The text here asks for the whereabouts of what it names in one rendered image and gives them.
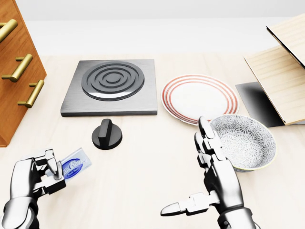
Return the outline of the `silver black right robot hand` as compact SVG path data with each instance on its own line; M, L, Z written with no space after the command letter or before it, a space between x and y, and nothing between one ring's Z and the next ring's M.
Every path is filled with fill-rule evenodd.
M186 201L172 203L161 210L161 216L194 215L206 212L210 206L221 214L244 206L239 180L232 163L222 152L218 134L203 116L198 126L200 131L195 133L194 141L198 162L205 169L204 185L209 194L200 192L190 195Z

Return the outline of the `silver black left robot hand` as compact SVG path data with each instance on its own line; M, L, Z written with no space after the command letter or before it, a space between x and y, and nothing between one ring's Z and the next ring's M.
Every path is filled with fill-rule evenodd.
M17 161L11 177L10 197L38 199L66 187L62 164L47 148Z

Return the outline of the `blue cream cheese box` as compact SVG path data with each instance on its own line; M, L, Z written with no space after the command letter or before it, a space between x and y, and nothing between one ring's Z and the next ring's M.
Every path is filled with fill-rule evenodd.
M61 161L61 167L65 183L67 184L77 174L92 165L91 160L82 148L77 149Z

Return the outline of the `grey patterned bowl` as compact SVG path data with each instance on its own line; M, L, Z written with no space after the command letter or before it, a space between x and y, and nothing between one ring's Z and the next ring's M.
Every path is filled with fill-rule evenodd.
M251 172L274 162L276 141L259 121L239 114L224 114L211 120L210 126L217 132L223 153L235 171Z

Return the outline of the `wooden cabinet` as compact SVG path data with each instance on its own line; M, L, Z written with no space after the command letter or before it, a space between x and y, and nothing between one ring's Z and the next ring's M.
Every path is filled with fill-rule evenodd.
M0 147L10 143L46 75L16 0L0 0Z

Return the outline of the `wooden drawer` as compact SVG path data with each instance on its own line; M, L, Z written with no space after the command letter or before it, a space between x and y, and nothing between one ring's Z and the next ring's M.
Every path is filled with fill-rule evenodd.
M2 42L0 42L0 52L23 27L23 20L15 0L0 0L0 23L7 23L11 19L16 20L18 25Z
M18 101L27 101L34 87L30 83L44 80L45 69L41 60L33 59L20 79L13 83L1 79L0 75L0 147L6 147L21 120L27 112L27 107L18 105Z
M4 75L12 75L24 64L25 69L18 81L2 79ZM28 84L44 79L46 72L31 40L28 30L21 25L0 43L0 96L12 97L29 90Z

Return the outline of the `white plate with red rings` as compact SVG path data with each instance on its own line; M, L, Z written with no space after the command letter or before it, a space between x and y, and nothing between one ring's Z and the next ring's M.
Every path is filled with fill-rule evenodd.
M161 91L161 102L170 115L191 125L197 125L200 116L210 121L220 115L235 114L240 107L232 87L202 74L171 79Z

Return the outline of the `round black knob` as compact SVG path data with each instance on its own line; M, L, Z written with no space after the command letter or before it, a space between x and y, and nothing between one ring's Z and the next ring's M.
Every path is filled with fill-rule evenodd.
M111 119L103 119L101 125L93 131L91 138L96 148L109 150L121 143L122 131Z

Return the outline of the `flat dark stove plate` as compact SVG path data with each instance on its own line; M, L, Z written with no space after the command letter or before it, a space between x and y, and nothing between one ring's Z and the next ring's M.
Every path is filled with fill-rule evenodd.
M62 116L155 115L153 59L79 61Z

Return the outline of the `pale wooden slanted shelf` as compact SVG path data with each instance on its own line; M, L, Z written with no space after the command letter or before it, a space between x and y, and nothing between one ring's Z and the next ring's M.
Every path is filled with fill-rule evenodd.
M266 28L279 45L244 57L256 82L236 88L265 126L305 125L305 13Z

